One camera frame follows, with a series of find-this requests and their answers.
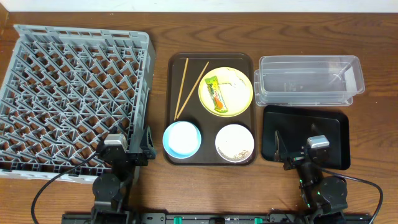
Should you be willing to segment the green snack wrapper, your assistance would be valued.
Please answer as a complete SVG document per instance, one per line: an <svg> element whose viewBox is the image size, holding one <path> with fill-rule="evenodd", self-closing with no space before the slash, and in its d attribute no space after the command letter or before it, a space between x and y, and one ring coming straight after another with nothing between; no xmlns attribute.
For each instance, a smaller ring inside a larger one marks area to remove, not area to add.
<svg viewBox="0 0 398 224"><path fill-rule="evenodd" d="M228 108L226 107L226 104L224 102L217 76L205 79L205 83L213 101L215 111L219 113L226 113L228 111Z"/></svg>

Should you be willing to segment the white bowl with food scraps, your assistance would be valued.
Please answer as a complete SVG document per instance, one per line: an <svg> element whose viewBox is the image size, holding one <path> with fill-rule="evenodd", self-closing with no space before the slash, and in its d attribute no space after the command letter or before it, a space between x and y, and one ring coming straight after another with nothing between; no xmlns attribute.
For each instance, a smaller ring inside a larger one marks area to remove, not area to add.
<svg viewBox="0 0 398 224"><path fill-rule="evenodd" d="M254 137L250 130L240 124L229 124L221 128L215 137L217 153L226 161L240 163L254 152Z"/></svg>

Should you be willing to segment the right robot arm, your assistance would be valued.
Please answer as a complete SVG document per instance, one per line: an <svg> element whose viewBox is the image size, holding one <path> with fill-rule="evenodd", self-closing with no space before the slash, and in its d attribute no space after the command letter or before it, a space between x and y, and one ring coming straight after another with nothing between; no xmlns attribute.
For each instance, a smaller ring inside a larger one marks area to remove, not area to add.
<svg viewBox="0 0 398 224"><path fill-rule="evenodd" d="M299 189L308 210L302 215L302 223L345 223L342 213L348 207L347 184L344 178L325 177L317 163L328 158L330 142L326 136L307 139L301 150L287 149L279 131L275 131L274 160L284 163L284 170L295 169L299 176Z"/></svg>

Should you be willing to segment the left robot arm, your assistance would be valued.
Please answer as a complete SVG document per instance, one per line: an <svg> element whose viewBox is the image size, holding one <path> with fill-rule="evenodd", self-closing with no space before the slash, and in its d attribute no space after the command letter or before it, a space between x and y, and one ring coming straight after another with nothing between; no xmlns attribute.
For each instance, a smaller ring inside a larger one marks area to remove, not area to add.
<svg viewBox="0 0 398 224"><path fill-rule="evenodd" d="M139 176L139 169L156 158L150 127L146 126L140 143L133 152L124 134L112 130L102 140L96 152L111 166L111 172L99 176L93 183L95 196L91 211L92 223L140 223L140 215L124 203Z"/></svg>

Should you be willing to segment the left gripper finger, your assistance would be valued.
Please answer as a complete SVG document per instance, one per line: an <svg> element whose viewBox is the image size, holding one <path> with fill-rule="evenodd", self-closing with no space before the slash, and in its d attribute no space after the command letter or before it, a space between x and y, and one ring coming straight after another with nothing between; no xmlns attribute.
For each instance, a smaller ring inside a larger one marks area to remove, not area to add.
<svg viewBox="0 0 398 224"><path fill-rule="evenodd" d="M136 128L131 135L129 142L129 153L141 153L141 141L144 135L144 130L142 128Z"/></svg>
<svg viewBox="0 0 398 224"><path fill-rule="evenodd" d="M154 144L152 141L151 130L149 126L146 126L142 135L140 149L142 153L148 159L155 159L156 158L156 150L154 149Z"/></svg>

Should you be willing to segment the wooden chopstick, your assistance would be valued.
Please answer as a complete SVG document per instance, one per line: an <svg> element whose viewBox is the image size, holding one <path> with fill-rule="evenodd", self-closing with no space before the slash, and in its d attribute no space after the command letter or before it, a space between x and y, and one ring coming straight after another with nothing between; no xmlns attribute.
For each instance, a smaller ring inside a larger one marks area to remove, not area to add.
<svg viewBox="0 0 398 224"><path fill-rule="evenodd" d="M186 58L185 66L184 66L184 69L183 69L182 80L181 80L181 83L180 83L180 89L179 89L179 93L178 93L178 98L177 98L174 121L177 119L177 115L178 115L178 109L179 109L179 106L180 106L180 100L181 100L183 86L184 86L184 82L185 82L185 76L186 76L186 72L187 72L188 61L189 61L189 58Z"/></svg>
<svg viewBox="0 0 398 224"><path fill-rule="evenodd" d="M196 80L194 86L193 86L192 89L190 90L190 92L189 92L189 94L188 94L188 96L187 96L187 99L184 101L184 104L182 105L180 111L177 113L176 119L178 119L178 118L180 117L180 115L182 114L183 110L185 109L185 107L186 107L187 103L189 102L189 100L190 100L190 98L191 98L191 96L192 96L192 94L193 94L195 88L198 86L200 80L202 79L202 77L203 77L203 75L204 75L204 72L206 71L206 69L207 69L209 63L210 63L210 62L207 61L207 63L205 64L203 70L201 71L201 74L199 75L199 77L197 78L197 80Z"/></svg>

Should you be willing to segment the white tissue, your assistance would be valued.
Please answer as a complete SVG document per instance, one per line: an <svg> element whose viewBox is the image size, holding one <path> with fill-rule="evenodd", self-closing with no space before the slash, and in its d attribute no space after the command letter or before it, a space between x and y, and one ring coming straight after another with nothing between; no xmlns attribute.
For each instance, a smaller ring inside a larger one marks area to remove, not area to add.
<svg viewBox="0 0 398 224"><path fill-rule="evenodd" d="M239 78L236 71L233 69L226 68L221 71L221 85L231 85L233 88L244 88L245 82Z"/></svg>

